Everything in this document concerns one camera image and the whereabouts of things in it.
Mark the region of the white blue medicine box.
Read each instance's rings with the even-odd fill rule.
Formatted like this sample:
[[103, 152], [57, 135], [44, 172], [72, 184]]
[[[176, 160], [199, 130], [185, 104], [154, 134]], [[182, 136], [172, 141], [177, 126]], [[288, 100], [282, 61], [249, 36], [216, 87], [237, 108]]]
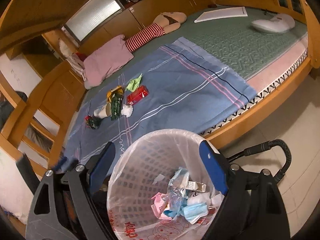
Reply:
[[196, 181], [188, 181], [186, 190], [205, 193], [207, 185]]

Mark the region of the striped plush doll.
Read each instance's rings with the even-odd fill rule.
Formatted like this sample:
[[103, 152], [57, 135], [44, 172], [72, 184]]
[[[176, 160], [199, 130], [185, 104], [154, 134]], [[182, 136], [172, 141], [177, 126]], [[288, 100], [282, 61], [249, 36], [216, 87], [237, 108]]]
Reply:
[[143, 30], [128, 38], [125, 44], [132, 53], [149, 43], [157, 37], [172, 33], [181, 27], [187, 20], [186, 14], [183, 12], [163, 12], [160, 13], [153, 23], [145, 27]]

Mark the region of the pink pillow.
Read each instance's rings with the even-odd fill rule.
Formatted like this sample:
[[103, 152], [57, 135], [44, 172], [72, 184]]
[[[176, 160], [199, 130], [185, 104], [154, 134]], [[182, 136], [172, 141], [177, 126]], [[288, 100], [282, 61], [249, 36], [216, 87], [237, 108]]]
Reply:
[[86, 89], [99, 86], [133, 58], [134, 55], [128, 50], [123, 34], [112, 38], [84, 60]]

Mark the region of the wooden bed frame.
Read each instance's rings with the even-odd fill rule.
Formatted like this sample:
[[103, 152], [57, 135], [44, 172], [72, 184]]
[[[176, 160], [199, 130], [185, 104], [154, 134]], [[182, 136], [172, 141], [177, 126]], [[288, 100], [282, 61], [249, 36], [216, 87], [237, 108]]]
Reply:
[[272, 91], [270, 95], [242, 113], [239, 117], [204, 138], [217, 149], [220, 149], [243, 136], [282, 105], [296, 91], [311, 70], [311, 58], [307, 57], [297, 70]]

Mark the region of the green bed mattress cover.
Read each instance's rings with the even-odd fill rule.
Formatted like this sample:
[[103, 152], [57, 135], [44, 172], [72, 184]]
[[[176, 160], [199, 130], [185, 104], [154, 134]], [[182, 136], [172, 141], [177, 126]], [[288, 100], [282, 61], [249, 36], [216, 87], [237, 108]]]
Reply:
[[203, 12], [187, 16], [179, 29], [132, 52], [134, 58], [112, 75], [122, 73], [126, 67], [141, 61], [162, 45], [172, 44], [183, 37], [204, 49], [222, 63], [248, 80], [268, 67], [307, 35], [304, 23], [295, 20], [295, 27], [286, 33], [263, 33], [254, 29], [254, 20], [270, 20], [275, 14], [266, 15], [258, 9], [246, 8], [247, 17], [224, 18], [194, 23]]

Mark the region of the red small wrapper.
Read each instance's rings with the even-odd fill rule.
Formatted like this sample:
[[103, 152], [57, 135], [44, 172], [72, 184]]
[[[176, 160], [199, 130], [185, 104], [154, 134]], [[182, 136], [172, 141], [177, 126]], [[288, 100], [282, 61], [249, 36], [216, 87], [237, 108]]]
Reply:
[[96, 116], [88, 115], [85, 117], [86, 126], [90, 129], [98, 129], [101, 125], [102, 119]]

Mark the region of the white plastic trash basket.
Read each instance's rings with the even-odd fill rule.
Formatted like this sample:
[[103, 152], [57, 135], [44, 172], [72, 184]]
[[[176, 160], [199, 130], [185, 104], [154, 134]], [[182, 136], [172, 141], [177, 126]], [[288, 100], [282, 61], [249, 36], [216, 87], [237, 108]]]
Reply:
[[158, 219], [151, 206], [156, 194], [166, 193], [168, 183], [180, 168], [190, 179], [214, 188], [199, 154], [204, 138], [182, 129], [161, 129], [136, 140], [120, 157], [108, 183], [107, 211], [117, 239], [201, 239], [214, 215], [190, 224], [184, 217]]

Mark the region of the white crumpled tissue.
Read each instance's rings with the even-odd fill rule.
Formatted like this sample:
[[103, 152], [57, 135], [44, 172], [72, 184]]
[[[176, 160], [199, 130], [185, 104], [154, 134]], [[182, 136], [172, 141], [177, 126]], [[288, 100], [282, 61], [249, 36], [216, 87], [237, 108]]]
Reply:
[[131, 105], [122, 105], [121, 109], [121, 115], [125, 116], [126, 118], [129, 118], [133, 113], [133, 106]]

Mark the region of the orange snack bag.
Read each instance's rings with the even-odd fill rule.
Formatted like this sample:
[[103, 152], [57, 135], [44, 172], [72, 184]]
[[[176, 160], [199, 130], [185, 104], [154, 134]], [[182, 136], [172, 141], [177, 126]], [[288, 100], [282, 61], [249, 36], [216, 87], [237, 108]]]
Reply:
[[107, 94], [106, 94], [107, 102], [112, 102], [112, 98], [116, 94], [123, 96], [124, 90], [123, 90], [122, 86], [117, 86], [107, 92]]

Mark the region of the white paper cup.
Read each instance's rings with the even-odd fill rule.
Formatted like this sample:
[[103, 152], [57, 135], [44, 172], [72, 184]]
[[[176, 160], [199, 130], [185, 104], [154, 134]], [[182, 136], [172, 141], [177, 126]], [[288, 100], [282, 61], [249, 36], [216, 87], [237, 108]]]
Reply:
[[99, 119], [104, 119], [106, 117], [110, 117], [111, 114], [112, 114], [111, 104], [109, 102], [107, 102], [105, 105], [97, 108], [93, 113], [93, 115]]

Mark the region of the dark green box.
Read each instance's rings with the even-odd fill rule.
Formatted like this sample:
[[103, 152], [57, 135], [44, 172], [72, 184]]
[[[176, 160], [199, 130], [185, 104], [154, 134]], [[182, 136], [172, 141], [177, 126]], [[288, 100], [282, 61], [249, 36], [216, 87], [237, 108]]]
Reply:
[[111, 98], [111, 120], [119, 119], [121, 113], [121, 106], [123, 101], [123, 95], [115, 93]]

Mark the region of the red flat packet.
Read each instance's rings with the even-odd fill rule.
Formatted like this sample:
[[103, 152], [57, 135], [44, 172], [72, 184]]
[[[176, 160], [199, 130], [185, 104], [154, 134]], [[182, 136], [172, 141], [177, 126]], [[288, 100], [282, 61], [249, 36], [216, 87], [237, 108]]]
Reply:
[[127, 104], [134, 105], [148, 96], [149, 91], [145, 85], [139, 86], [134, 92], [127, 96]]

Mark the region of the white flat board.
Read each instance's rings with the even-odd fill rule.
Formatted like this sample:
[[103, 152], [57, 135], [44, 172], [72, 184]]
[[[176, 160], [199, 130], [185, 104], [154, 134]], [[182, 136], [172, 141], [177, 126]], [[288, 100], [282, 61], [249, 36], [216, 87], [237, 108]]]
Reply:
[[211, 20], [219, 20], [224, 18], [235, 18], [235, 17], [247, 17], [247, 11], [245, 7], [231, 7], [223, 8], [212, 11], [203, 12], [194, 23], [206, 22]]

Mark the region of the blue face mask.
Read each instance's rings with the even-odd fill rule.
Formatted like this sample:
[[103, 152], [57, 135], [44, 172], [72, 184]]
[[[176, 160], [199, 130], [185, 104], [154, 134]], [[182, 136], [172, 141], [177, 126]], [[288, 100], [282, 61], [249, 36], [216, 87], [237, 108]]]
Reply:
[[163, 211], [163, 214], [170, 218], [182, 216], [190, 224], [195, 224], [200, 218], [207, 216], [208, 213], [208, 205], [206, 203], [182, 205], [178, 211]]

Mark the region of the blue plaid blanket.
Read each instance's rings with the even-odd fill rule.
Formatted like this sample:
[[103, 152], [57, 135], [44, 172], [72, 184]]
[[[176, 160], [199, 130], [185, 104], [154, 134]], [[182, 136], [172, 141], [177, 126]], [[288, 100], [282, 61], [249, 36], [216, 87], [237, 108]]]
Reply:
[[[131, 116], [104, 118], [91, 129], [85, 117], [107, 102], [107, 93], [141, 77], [148, 95], [134, 104]], [[257, 91], [232, 68], [193, 42], [181, 37], [160, 46], [85, 100], [69, 134], [65, 156], [86, 163], [108, 142], [116, 157], [143, 135], [177, 128], [201, 133], [246, 106]]]

